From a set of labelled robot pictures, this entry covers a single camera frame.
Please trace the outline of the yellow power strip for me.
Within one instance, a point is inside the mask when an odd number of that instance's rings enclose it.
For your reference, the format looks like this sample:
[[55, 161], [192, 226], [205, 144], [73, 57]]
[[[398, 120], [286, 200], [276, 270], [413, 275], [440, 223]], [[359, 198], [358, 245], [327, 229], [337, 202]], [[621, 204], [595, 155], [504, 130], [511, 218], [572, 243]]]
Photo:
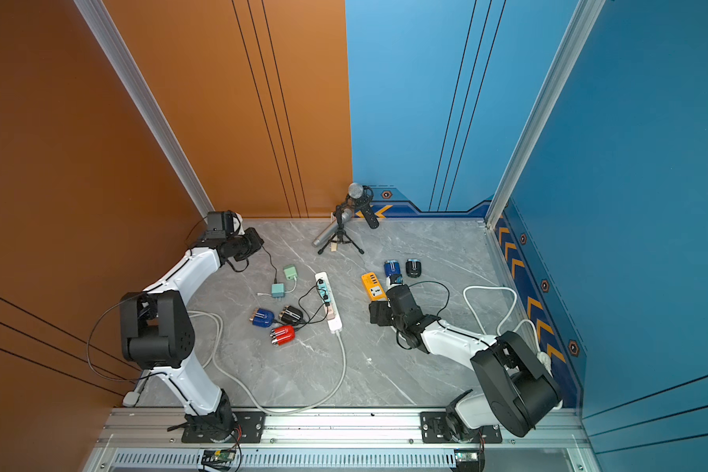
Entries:
[[387, 300], [387, 295], [385, 295], [385, 291], [375, 273], [365, 273], [361, 279], [371, 301]]

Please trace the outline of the light green charger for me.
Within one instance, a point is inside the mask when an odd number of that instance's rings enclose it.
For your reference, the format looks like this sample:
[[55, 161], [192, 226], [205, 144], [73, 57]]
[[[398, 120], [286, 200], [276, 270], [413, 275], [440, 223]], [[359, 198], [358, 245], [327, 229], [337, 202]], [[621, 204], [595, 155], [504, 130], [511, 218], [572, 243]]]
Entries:
[[298, 271], [295, 265], [287, 265], [283, 268], [283, 273], [287, 280], [296, 280], [298, 278]]

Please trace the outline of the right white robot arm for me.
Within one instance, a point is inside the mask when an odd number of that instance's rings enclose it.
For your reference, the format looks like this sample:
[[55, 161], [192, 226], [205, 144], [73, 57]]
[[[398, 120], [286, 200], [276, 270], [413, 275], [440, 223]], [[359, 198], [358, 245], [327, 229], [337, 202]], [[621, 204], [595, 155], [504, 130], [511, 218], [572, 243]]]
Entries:
[[439, 435], [446, 440], [475, 443], [483, 429], [497, 425], [522, 438], [564, 402], [550, 357], [512, 330], [491, 336], [453, 326], [424, 313], [406, 285], [391, 287], [369, 312], [370, 323], [393, 328], [407, 350], [450, 359], [475, 374], [479, 391], [462, 393], [444, 411]]

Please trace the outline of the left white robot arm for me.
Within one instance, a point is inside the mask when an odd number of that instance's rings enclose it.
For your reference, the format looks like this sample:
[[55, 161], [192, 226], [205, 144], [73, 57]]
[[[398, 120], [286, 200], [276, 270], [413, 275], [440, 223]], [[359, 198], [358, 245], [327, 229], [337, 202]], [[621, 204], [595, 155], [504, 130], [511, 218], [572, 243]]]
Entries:
[[264, 240], [236, 212], [210, 212], [206, 231], [163, 277], [141, 292], [125, 294], [119, 305], [122, 353], [161, 379], [181, 402], [179, 427], [187, 442], [224, 442], [236, 430], [229, 398], [209, 377], [196, 353], [196, 334], [187, 304], [221, 267], [263, 248]]

